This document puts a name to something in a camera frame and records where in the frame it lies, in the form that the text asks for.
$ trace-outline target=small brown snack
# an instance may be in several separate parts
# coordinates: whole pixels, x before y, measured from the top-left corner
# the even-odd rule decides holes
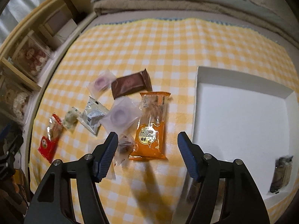
[[[132,75],[117,78],[111,84],[113,98],[137,93],[141,90],[152,91],[152,84],[147,70],[137,72]]]

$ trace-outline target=yellow checkered tablecloth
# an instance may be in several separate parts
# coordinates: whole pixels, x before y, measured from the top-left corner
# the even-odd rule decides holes
[[[146,68],[153,90],[171,93],[164,145],[168,161],[129,161],[127,167],[115,168],[115,180],[104,179],[97,189],[111,224],[169,223],[186,175],[177,134],[186,131],[191,136],[198,65],[247,72],[296,92],[299,89],[294,65],[285,49],[250,28],[192,18],[96,26],[70,47],[42,98],[30,151],[32,191],[50,166],[37,151],[50,115],[55,112],[64,117],[71,106],[82,111],[89,97],[86,86],[103,70],[109,69],[120,77]],[[139,94],[131,98],[141,99]],[[111,90],[99,101],[109,109],[113,104]],[[98,139],[106,136],[101,127]],[[95,139],[78,123],[73,133],[64,131],[55,158],[64,162],[77,160],[88,153],[89,142]],[[71,184],[77,221],[83,223],[76,182]],[[268,210],[272,222],[288,206],[298,186],[297,180],[292,195]]]

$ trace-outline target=snack bar in wrapper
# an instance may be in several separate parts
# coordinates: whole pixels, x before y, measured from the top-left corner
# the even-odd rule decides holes
[[[166,159],[162,153],[167,92],[140,93],[143,115],[139,119],[131,160]]]
[[[67,130],[74,130],[77,117],[79,117],[80,114],[81,113],[75,107],[70,108],[62,120],[63,127]]]
[[[141,90],[152,91],[152,84],[147,70],[132,75],[117,78],[111,84],[113,98],[140,92]]]

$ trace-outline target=wrapped candy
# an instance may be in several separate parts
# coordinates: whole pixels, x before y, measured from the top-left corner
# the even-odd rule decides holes
[[[113,158],[114,166],[124,164],[135,145],[135,141],[130,135],[123,136],[118,142],[118,147]]]
[[[109,70],[101,73],[97,79],[92,81],[87,88],[89,89],[90,95],[94,99],[98,99],[102,92],[108,89],[111,86],[111,83],[116,79]]]
[[[141,110],[130,98],[121,97],[114,101],[110,112],[100,122],[107,133],[114,131],[120,138],[141,115]]]

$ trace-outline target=metal screw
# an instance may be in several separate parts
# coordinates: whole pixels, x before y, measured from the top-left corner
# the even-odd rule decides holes
[[[84,159],[85,160],[89,160],[89,159],[92,159],[92,154],[88,153],[84,156]]]
[[[54,160],[53,165],[57,166],[60,163],[61,163],[61,160],[60,159],[56,159],[56,160]]]
[[[243,161],[241,159],[236,159],[236,164],[238,165],[242,165],[243,164]]]
[[[204,159],[210,160],[211,158],[212,158],[212,155],[209,154],[209,153],[206,153],[206,154],[204,155]]]

